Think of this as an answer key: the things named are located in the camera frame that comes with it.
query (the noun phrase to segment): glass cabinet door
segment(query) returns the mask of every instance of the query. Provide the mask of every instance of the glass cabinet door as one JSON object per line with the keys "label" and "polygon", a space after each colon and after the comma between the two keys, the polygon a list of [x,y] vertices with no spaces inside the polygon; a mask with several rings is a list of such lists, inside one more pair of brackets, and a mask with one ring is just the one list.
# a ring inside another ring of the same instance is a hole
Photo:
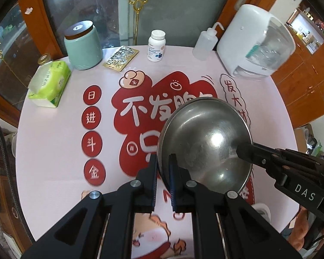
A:
{"label": "glass cabinet door", "polygon": [[0,23],[0,95],[18,110],[40,56],[16,4]]}
{"label": "glass cabinet door", "polygon": [[50,24],[64,55],[64,31],[71,25],[91,20],[102,48],[120,46],[118,0],[43,0]]}
{"label": "glass cabinet door", "polygon": [[[131,45],[133,11],[130,0],[43,0],[62,52],[64,31],[83,21],[94,22],[103,48]],[[148,0],[140,13],[138,45],[148,43],[151,31],[166,32],[167,44],[194,46],[201,31],[217,20],[227,0]]]}

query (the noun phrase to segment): white pill bottle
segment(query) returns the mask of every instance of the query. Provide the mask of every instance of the white pill bottle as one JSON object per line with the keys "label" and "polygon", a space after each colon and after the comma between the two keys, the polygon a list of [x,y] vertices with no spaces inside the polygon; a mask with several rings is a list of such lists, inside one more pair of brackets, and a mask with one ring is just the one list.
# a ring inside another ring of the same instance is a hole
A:
{"label": "white pill bottle", "polygon": [[157,62],[163,57],[165,47],[165,32],[162,30],[153,30],[148,44],[148,60]]}

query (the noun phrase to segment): white plastic wash bottle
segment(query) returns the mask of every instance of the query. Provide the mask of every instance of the white plastic wash bottle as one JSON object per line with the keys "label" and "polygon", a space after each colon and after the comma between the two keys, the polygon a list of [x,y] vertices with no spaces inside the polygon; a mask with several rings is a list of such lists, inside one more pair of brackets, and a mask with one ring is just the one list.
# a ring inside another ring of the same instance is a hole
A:
{"label": "white plastic wash bottle", "polygon": [[149,38],[148,60],[153,62],[160,61],[163,57],[165,47],[165,32],[162,30],[153,30]]}
{"label": "white plastic wash bottle", "polygon": [[215,30],[216,26],[220,26],[222,30],[224,30],[221,23],[216,22],[213,27],[209,27],[208,30],[202,31],[198,38],[197,43],[194,46],[192,51],[195,58],[199,60],[206,60],[210,51],[215,47],[218,39],[216,37],[217,31]]}

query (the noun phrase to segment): jar lid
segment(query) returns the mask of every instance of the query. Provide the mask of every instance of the jar lid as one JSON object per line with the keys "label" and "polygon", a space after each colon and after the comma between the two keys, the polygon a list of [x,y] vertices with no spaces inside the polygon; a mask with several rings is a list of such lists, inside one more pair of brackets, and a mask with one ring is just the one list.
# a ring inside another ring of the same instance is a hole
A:
{"label": "jar lid", "polygon": [[93,29],[93,22],[90,20],[85,20],[73,24],[65,30],[65,38],[67,40],[77,39],[89,33]]}
{"label": "jar lid", "polygon": [[38,65],[43,65],[48,62],[52,61],[52,58],[49,53],[45,53],[44,55],[41,55],[41,57],[38,59],[37,63]]}

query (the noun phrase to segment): green tissue package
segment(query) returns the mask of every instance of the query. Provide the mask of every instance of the green tissue package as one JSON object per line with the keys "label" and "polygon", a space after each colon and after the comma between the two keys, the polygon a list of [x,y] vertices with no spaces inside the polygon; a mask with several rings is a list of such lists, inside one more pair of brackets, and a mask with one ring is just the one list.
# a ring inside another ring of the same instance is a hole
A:
{"label": "green tissue package", "polygon": [[37,106],[58,107],[71,70],[64,61],[51,61],[38,67],[29,83],[28,98]]}

